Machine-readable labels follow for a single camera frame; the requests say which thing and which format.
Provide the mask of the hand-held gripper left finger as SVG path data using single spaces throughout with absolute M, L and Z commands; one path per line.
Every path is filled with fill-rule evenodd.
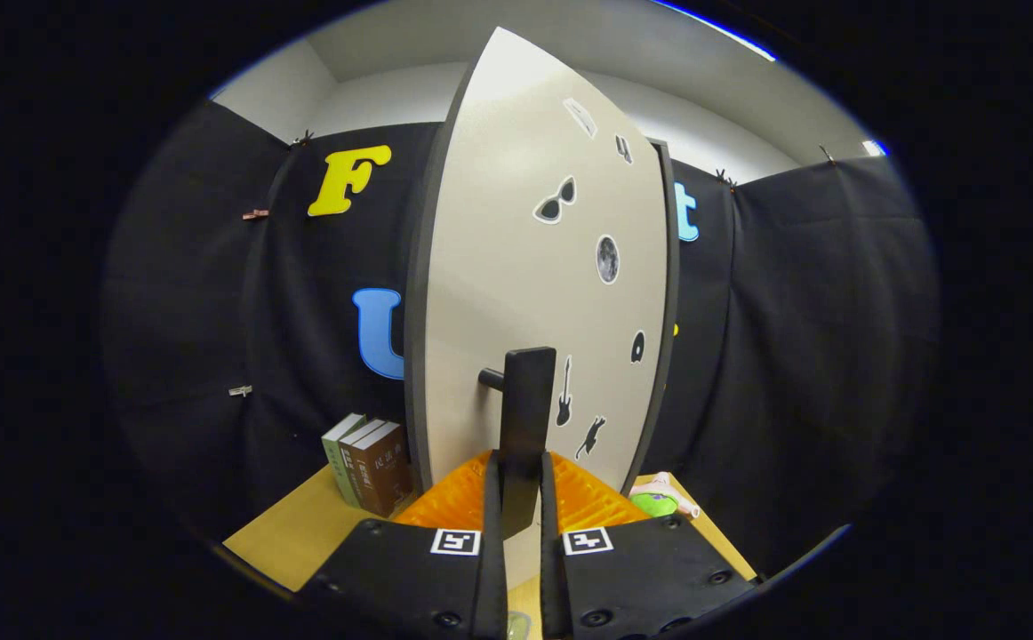
M 367 518 L 298 590 L 330 639 L 503 639 L 508 591 L 501 539 L 499 454 L 463 463 L 416 507 L 468 500 L 471 525 Z

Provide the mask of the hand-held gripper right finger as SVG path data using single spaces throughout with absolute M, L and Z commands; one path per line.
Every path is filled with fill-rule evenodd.
M 671 639 L 759 591 L 686 516 L 641 513 L 556 453 L 541 465 L 546 639 Z

